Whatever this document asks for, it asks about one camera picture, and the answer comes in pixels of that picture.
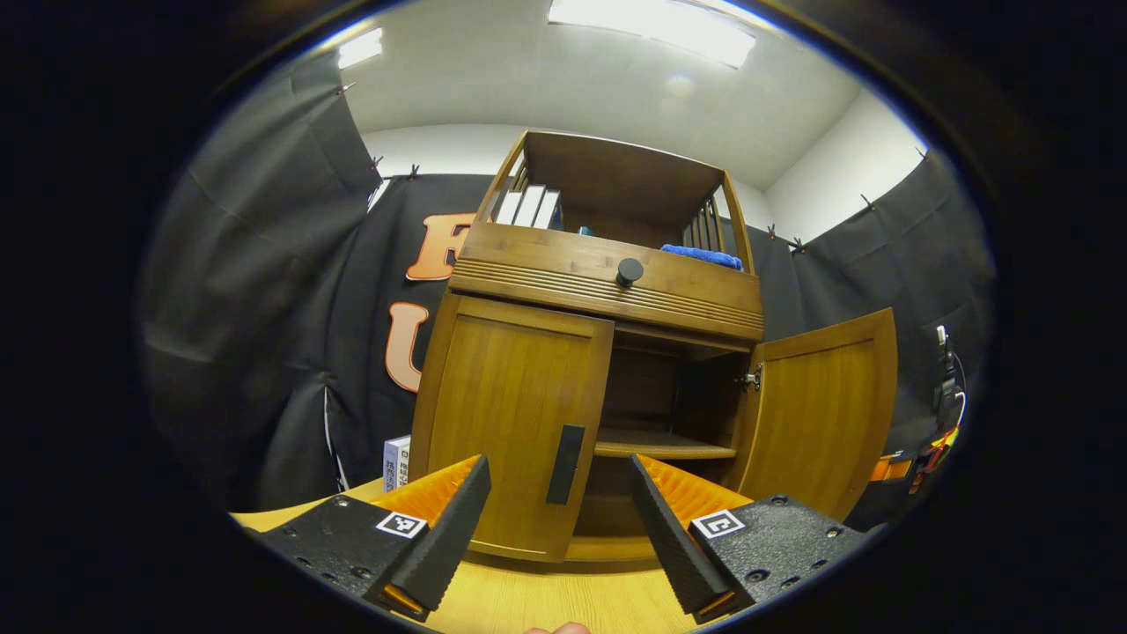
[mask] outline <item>blue towel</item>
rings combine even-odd
[[[665,252],[675,252],[685,257],[703,259],[704,261],[711,261],[712,264],[719,264],[720,266],[727,266],[728,268],[735,268],[736,270],[744,269],[744,262],[740,261],[738,257],[717,250],[694,249],[693,247],[678,247],[676,244],[665,244],[662,247],[662,250]]]

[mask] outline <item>black round knob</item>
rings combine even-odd
[[[632,257],[628,257],[619,262],[619,275],[616,280],[623,286],[630,287],[635,282],[641,278],[641,274],[645,271],[646,269],[642,268],[640,261]]]

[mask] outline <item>orange letter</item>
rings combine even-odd
[[[470,232],[470,223],[473,222],[476,213],[449,213],[445,215],[428,215],[423,224],[426,226],[426,236],[423,238],[423,247],[419,248],[419,257],[407,268],[407,278],[415,280],[445,279],[454,271],[454,267],[446,264],[446,253],[454,251],[456,258],[462,252],[462,243]],[[459,226],[465,226],[461,233],[454,234]]]
[[[423,373],[415,369],[411,355],[415,354],[415,338],[419,334],[419,327],[426,322],[429,313],[426,307],[406,301],[392,303],[388,312],[391,312],[391,329],[388,332],[388,347],[383,351],[383,367],[396,385],[418,394]]]

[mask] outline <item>book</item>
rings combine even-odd
[[[532,226],[536,217],[536,209],[540,207],[540,198],[544,195],[543,185],[529,185],[524,188],[524,197],[521,198],[521,208],[516,212],[516,220],[513,224],[517,226]]]
[[[560,193],[556,189],[544,191],[544,197],[540,199],[540,209],[536,211],[536,220],[532,223],[536,229],[551,227],[552,220],[557,217],[560,205]]]
[[[407,465],[411,456],[411,437],[402,436],[383,443],[383,492],[407,484]]]
[[[521,191],[505,191],[505,197],[500,200],[500,211],[497,212],[497,223],[512,224],[520,204]]]

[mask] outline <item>ceiling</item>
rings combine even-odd
[[[376,17],[383,53],[343,71],[362,133],[499,123],[618,139],[764,190],[860,84],[793,38],[756,30],[738,70],[611,30],[548,25],[550,0],[416,0]]]

